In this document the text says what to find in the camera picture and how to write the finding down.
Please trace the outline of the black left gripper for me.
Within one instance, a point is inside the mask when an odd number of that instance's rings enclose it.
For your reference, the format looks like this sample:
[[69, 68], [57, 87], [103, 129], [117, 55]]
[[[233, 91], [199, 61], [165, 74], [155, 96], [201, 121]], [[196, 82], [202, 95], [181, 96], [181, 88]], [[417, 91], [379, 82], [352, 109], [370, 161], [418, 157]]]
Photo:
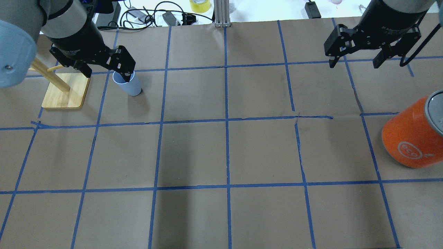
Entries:
[[110, 49], [92, 21], [88, 21], [75, 34], [64, 38], [52, 38], [49, 52], [63, 67], [73, 67], [85, 77], [90, 78], [90, 64], [118, 72], [121, 83], [134, 79], [135, 60], [126, 47], [120, 45]]

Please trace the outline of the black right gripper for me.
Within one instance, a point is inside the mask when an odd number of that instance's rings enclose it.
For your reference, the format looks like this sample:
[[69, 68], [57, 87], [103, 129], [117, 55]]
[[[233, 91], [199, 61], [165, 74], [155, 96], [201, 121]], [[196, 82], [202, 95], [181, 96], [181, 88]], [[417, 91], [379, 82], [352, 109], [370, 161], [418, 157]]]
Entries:
[[375, 69], [394, 56], [404, 62], [422, 36], [421, 20], [422, 14], [364, 14], [353, 28], [336, 24], [324, 42], [329, 68], [334, 68], [345, 55], [360, 50], [379, 50], [373, 59]]

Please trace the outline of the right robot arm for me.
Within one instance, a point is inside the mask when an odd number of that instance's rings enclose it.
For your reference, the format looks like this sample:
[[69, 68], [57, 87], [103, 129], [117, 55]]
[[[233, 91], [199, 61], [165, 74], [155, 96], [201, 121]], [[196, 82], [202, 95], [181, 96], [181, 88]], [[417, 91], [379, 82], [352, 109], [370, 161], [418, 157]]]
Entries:
[[378, 69], [387, 59], [400, 57], [400, 66], [408, 65], [437, 31], [442, 29], [442, 1], [438, 0], [439, 22], [411, 56], [408, 52], [421, 38], [419, 25], [433, 0], [372, 0], [359, 23], [348, 28], [337, 24], [324, 43], [329, 67], [334, 68], [340, 58], [359, 50], [379, 50], [372, 60]]

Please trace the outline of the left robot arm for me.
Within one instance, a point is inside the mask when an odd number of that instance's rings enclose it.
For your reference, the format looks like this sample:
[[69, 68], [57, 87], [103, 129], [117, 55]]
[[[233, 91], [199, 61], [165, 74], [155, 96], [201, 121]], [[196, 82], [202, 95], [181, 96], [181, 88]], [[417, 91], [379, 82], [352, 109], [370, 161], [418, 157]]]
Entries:
[[98, 65], [130, 81], [135, 60], [124, 46], [110, 49], [93, 22], [96, 13], [114, 11], [112, 0], [2, 0], [0, 2], [0, 84], [20, 84], [37, 54], [40, 33], [63, 67], [90, 77]]

